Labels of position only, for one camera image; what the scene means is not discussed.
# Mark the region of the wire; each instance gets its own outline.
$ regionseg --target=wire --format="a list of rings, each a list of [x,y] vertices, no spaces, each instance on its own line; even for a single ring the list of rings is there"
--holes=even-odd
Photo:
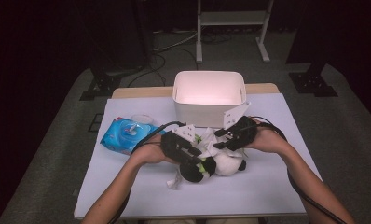
[[[157,55],[158,57],[160,57],[163,61],[164,61],[164,63],[165,63],[165,58],[163,58],[161,55]],[[154,71],[156,74],[157,74],[157,76],[161,79],[161,81],[162,81],[162,85],[163,86],[166,86],[166,78],[158,71],[158,70],[155,70]]]
[[[215,31],[212,31],[211,34],[203,34],[201,42],[207,45],[219,45],[232,39],[232,35],[230,33],[225,35],[227,35],[227,37],[224,37],[224,35],[218,35]]]
[[[155,146],[161,146],[160,142],[146,142],[146,143],[143,143],[142,146],[145,146],[145,145],[155,145]]]
[[[151,69],[150,71],[145,72],[145,73],[142,73],[141,75],[135,77],[135,78],[134,78],[134,79],[133,79],[133,80],[132,80],[128,85],[127,85],[127,88],[130,87],[131,84],[132,84],[134,81],[136,81],[137,79],[139,79],[140,77],[143,77],[143,76],[148,75],[148,74],[153,73],[153,72],[157,72],[157,70],[159,70],[160,68],[162,68],[163,66],[165,66],[165,62],[166,62],[166,60],[165,60],[164,57],[162,57],[162,56],[160,56],[160,55],[158,55],[158,54],[154,54],[153,56],[157,56],[157,57],[161,58],[161,59],[163,60],[162,65],[160,65],[158,68]]]
[[[184,52],[188,53],[191,56],[191,58],[193,59],[193,61],[195,63],[196,69],[199,70],[197,59],[195,58],[194,54],[192,54],[190,51],[188,51],[186,49],[165,49],[163,51],[160,51],[159,53],[162,53],[162,52],[165,52],[165,51],[169,51],[169,50],[181,50],[181,51],[184,51]]]
[[[249,127],[246,127],[246,128],[253,128],[255,126],[257,127],[269,127],[271,129],[273,129],[273,131],[275,131],[276,133],[278,133],[285,141],[287,141],[286,137],[284,136],[284,133],[279,129],[277,128],[276,126],[274,126],[269,120],[267,119],[264,119],[262,117],[258,117],[258,116],[251,116],[250,118],[254,118],[254,119],[263,119],[265,120],[267,123],[259,123],[259,124],[256,124],[256,125],[251,125]],[[320,210],[321,212],[323,212],[324,214],[326,214],[328,217],[330,217],[331,219],[333,219],[336,223],[339,223],[339,224],[346,224],[345,221],[343,221],[342,219],[340,219],[339,217],[337,217],[334,213],[332,213],[331,211],[329,211],[328,209],[324,208],[323,206],[321,206],[319,203],[316,203],[315,201],[313,201],[297,184],[296,182],[294,181],[293,177],[291,176],[290,172],[288,171],[287,169],[287,175],[288,175],[288,179],[290,181],[290,184],[291,186],[293,187],[293,189],[295,190],[295,192],[297,192],[299,194],[299,196],[301,198],[303,198],[305,201],[307,201],[308,203],[310,203],[312,206],[314,206],[315,208],[317,208],[318,210]]]
[[[108,222],[108,224],[114,224],[117,222],[118,218],[121,216],[122,212],[124,211],[125,207],[128,204],[128,201],[130,200],[131,192],[128,193],[127,197],[125,198],[122,205],[118,208],[117,212],[114,214],[112,219]]]
[[[185,126],[185,124],[182,123],[182,122],[180,122],[180,121],[172,121],[172,122],[169,122],[169,123],[166,123],[166,124],[162,124],[161,126],[159,126],[159,128],[155,129],[152,133],[148,134],[145,138],[143,138],[142,140],[140,140],[138,142],[138,144],[136,144],[136,146],[133,148],[132,153],[136,149],[138,149],[140,146],[142,146],[145,142],[147,142],[148,139],[150,139],[151,137],[153,137],[157,133],[162,132],[165,128],[167,128],[168,126],[171,126],[173,124],[177,124],[179,127]]]
[[[159,48],[159,49],[153,49],[153,51],[162,51],[162,50],[165,50],[165,49],[170,49],[170,48],[173,48],[173,47],[176,47],[176,46],[179,46],[179,45],[182,45],[184,43],[186,43],[187,41],[193,39],[195,36],[197,36],[197,33],[194,33],[193,35],[175,43],[175,44],[172,44],[172,45],[169,45],[167,47],[164,47],[164,48]]]

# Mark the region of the forearm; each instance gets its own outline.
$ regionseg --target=forearm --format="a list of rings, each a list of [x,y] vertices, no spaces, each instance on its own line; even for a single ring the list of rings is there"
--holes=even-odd
[[[82,223],[108,223],[124,203],[143,164],[130,158],[116,178],[93,204]]]
[[[296,184],[313,201],[320,204],[346,223],[354,223],[349,212],[337,199],[334,193],[314,174],[297,151],[290,145],[279,154],[286,163],[289,174]],[[303,200],[311,223],[335,223],[330,217]]]

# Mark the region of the shelf leg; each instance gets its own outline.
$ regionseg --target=shelf leg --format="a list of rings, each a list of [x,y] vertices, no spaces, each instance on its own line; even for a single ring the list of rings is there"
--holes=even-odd
[[[267,33],[267,28],[268,28],[269,19],[270,19],[270,13],[271,13],[272,7],[273,7],[273,2],[274,2],[274,0],[269,0],[267,12],[265,13],[264,23],[262,25],[261,36],[259,36],[255,39],[256,42],[257,42],[257,46],[260,50],[262,60],[264,61],[264,63],[269,63],[270,62],[270,58],[269,58],[267,50],[265,49],[265,46],[264,46],[264,39],[265,39],[265,34]]]
[[[197,49],[196,49],[197,63],[202,63],[202,42],[200,40],[200,36],[201,36],[200,16],[201,16],[200,0],[198,0]]]

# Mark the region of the black cable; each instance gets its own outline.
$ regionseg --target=black cable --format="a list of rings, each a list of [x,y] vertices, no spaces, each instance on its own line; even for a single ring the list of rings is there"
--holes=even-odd
[[[189,31],[175,31],[175,30],[172,30],[172,31],[169,31],[169,34],[181,35],[181,36],[190,36],[189,35],[190,33],[194,34],[195,30],[189,30]]]
[[[157,52],[157,51],[162,51],[162,50],[165,50],[165,49],[171,49],[171,48],[174,48],[174,47],[177,47],[177,46],[180,46],[180,45],[184,45],[185,43],[189,42],[190,40],[195,39],[196,36],[197,36],[197,33],[194,32],[193,35],[191,35],[191,36],[189,36],[189,37],[187,37],[187,38],[185,38],[185,39],[183,39],[183,40],[181,40],[177,43],[171,44],[171,45],[169,45],[167,47],[164,47],[164,48],[153,49],[153,51]]]
[[[206,45],[219,45],[232,39],[230,33],[224,35],[218,35],[216,32],[213,32],[212,34],[202,34],[201,42]]]
[[[194,54],[192,54],[189,50],[186,50],[186,49],[173,49],[173,48],[170,48],[170,49],[164,49],[164,50],[161,50],[159,51],[158,53],[162,53],[162,52],[165,52],[165,51],[169,51],[169,50],[181,50],[181,51],[184,51],[186,53],[188,53],[191,58],[193,59],[194,63],[195,63],[195,67],[197,70],[199,70],[199,67],[198,67],[198,63],[197,63],[197,59],[195,58]]]
[[[262,117],[251,117],[251,118],[259,118],[259,119],[263,119],[265,120],[266,122],[268,123],[260,123],[258,124],[257,126],[259,127],[269,127],[271,129],[273,129],[276,133],[278,133],[285,141],[287,141],[287,138],[284,136],[284,133],[279,129],[277,128],[276,126],[274,126],[269,120],[267,119],[264,119]],[[323,212],[324,214],[326,214],[328,217],[330,217],[331,219],[333,219],[336,223],[338,224],[346,224],[345,221],[343,221],[342,219],[340,219],[338,216],[336,216],[334,213],[332,213],[331,211],[329,211],[328,209],[324,208],[323,206],[321,206],[319,203],[316,203],[315,201],[313,201],[297,184],[296,182],[294,181],[293,177],[291,176],[290,172],[288,171],[287,169],[287,175],[288,175],[288,179],[290,181],[290,184],[291,186],[293,187],[293,189],[295,190],[295,192],[298,193],[298,195],[304,199],[305,201],[307,201],[308,203],[310,203],[312,206],[314,206],[315,208],[317,208],[318,210],[320,210],[321,212]]]
[[[145,146],[145,145],[156,145],[160,147],[160,142],[146,142],[142,144],[142,146]]]
[[[159,57],[159,58],[161,58],[162,60],[163,60],[163,63],[162,63],[162,65],[160,65],[158,68],[154,68],[154,69],[152,69],[152,70],[150,70],[150,71],[148,71],[148,72],[145,72],[145,73],[142,73],[141,75],[139,75],[139,76],[137,76],[136,78],[134,78],[128,85],[127,85],[127,87],[130,87],[131,86],[131,84],[134,82],[134,81],[136,81],[137,79],[139,79],[140,77],[143,77],[143,76],[145,76],[145,75],[148,75],[148,74],[150,74],[150,73],[153,73],[153,72],[156,72],[157,70],[159,70],[159,69],[161,69],[163,66],[165,66],[165,58],[164,57],[162,57],[162,56],[160,56],[160,55],[158,55],[158,54],[155,54],[154,56],[157,56],[157,57]]]
[[[302,191],[302,189],[296,184],[296,182],[294,181],[293,177],[290,175],[288,170],[287,170],[287,175],[288,175],[288,179],[290,180],[291,186],[293,186],[293,189],[295,190],[295,192],[298,193],[298,195],[301,198],[303,198],[305,201],[307,201],[308,203],[313,205],[315,208],[319,209],[321,212],[323,212],[324,214],[329,216],[336,223],[346,224],[346,222],[344,220],[340,219],[340,217],[337,217],[334,213],[332,213],[328,209],[324,208],[319,203],[316,203],[315,201],[313,201],[304,191]]]
[[[124,211],[125,207],[128,204],[128,201],[130,200],[131,192],[128,193],[127,197],[125,198],[125,201],[122,203],[122,205],[118,208],[117,212],[114,214],[112,219],[108,222],[108,224],[114,224],[117,222],[118,218],[121,216],[122,212]]]
[[[165,58],[163,58],[162,56],[160,56],[160,55],[157,55],[157,56],[159,56],[159,57],[161,57],[162,58],[162,60],[164,61],[164,63],[165,63]],[[161,79],[161,81],[162,81],[162,85],[163,86],[166,86],[166,78],[158,71],[158,70],[155,70],[154,71],[156,74],[157,74],[157,76]]]
[[[182,123],[182,122],[180,122],[180,121],[172,121],[172,122],[169,122],[169,123],[167,123],[167,124],[163,124],[163,125],[159,126],[159,127],[156,128],[152,133],[148,134],[146,137],[144,137],[142,140],[140,140],[140,141],[138,142],[138,144],[136,144],[136,146],[133,148],[132,153],[133,153],[136,149],[138,149],[140,146],[142,146],[145,142],[147,142],[148,139],[152,138],[154,135],[156,135],[157,133],[163,131],[165,128],[167,128],[168,126],[171,126],[171,125],[173,125],[173,124],[177,124],[177,125],[179,125],[180,127],[185,126],[185,124]]]

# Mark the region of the floor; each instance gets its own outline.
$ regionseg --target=floor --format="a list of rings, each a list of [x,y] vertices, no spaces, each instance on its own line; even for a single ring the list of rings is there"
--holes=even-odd
[[[190,33],[156,34],[155,48],[164,48]],[[371,115],[346,79],[327,64],[322,71],[337,97],[297,92],[289,73],[308,64],[286,64],[295,33],[268,32],[271,59],[263,63],[254,38],[258,32],[205,37],[203,63],[195,63],[195,42],[156,53],[151,68],[122,78],[119,87],[171,86],[185,70],[236,71],[245,83],[274,83],[283,93],[298,129],[324,182],[358,223],[371,223]],[[34,156],[0,223],[79,223],[73,211],[96,143],[90,125],[104,112],[108,97],[80,101],[93,74],[80,74]],[[305,217],[268,217],[267,223],[308,223]]]

